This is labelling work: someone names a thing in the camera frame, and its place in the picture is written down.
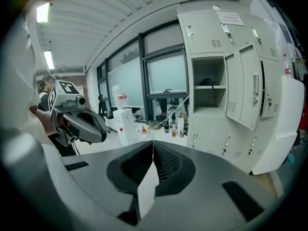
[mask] dark hair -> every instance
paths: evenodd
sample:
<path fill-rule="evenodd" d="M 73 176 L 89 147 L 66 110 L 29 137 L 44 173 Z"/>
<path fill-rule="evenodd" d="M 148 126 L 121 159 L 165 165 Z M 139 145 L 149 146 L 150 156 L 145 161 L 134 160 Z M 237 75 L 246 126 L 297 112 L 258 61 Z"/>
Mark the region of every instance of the dark hair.
<path fill-rule="evenodd" d="M 39 81 L 38 81 L 38 90 L 39 90 L 38 92 L 39 92 L 39 93 L 45 91 L 45 85 L 46 85 L 45 82 L 48 81 L 48 80 L 50 80 L 50 79 L 54 79 L 54 77 L 51 76 L 51 75 L 45 75 L 45 76 L 43 77 L 42 80 L 39 80 Z"/>

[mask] red cloth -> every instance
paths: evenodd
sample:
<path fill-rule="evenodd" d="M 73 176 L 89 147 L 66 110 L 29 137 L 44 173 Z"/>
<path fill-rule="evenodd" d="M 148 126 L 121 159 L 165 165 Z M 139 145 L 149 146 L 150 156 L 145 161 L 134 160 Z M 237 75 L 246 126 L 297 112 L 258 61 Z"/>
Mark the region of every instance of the red cloth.
<path fill-rule="evenodd" d="M 308 114 L 307 114 L 307 103 L 305 102 L 305 108 L 302 113 L 302 118 L 300 119 L 298 128 L 301 130 L 306 130 L 308 124 Z"/>

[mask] ceiling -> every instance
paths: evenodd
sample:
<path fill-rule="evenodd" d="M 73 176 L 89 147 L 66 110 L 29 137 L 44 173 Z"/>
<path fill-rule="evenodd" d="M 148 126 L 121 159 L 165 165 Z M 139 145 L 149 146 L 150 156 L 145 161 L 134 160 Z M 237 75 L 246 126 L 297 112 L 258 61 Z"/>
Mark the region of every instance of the ceiling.
<path fill-rule="evenodd" d="M 36 23 L 41 51 L 52 52 L 56 72 L 82 72 L 120 23 L 155 1 L 54 0 L 48 23 Z M 37 72 L 46 69 L 46 65 L 37 66 Z"/>

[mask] ceiling light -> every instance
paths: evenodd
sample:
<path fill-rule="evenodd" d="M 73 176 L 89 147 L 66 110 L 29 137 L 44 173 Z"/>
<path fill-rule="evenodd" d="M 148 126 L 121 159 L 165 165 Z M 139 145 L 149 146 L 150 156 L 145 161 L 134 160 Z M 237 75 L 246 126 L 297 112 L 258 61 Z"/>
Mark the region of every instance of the ceiling light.
<path fill-rule="evenodd" d="M 37 8 L 37 22 L 48 22 L 49 3 Z"/>
<path fill-rule="evenodd" d="M 45 58 L 46 58 L 46 62 L 47 62 L 48 68 L 49 69 L 54 69 L 53 62 L 52 62 L 52 57 L 51 57 L 51 51 L 44 51 L 44 55 L 45 55 Z"/>

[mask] wooden floor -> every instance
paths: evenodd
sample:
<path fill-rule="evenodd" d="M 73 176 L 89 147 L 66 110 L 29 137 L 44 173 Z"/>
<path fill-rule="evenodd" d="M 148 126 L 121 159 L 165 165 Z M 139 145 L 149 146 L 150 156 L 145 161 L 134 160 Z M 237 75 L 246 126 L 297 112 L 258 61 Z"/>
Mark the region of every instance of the wooden floor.
<path fill-rule="evenodd" d="M 276 190 L 273 184 L 273 181 L 271 180 L 270 174 L 260 174 L 260 175 L 253 175 L 257 179 L 257 181 L 267 190 L 269 191 L 274 198 L 277 199 Z"/>

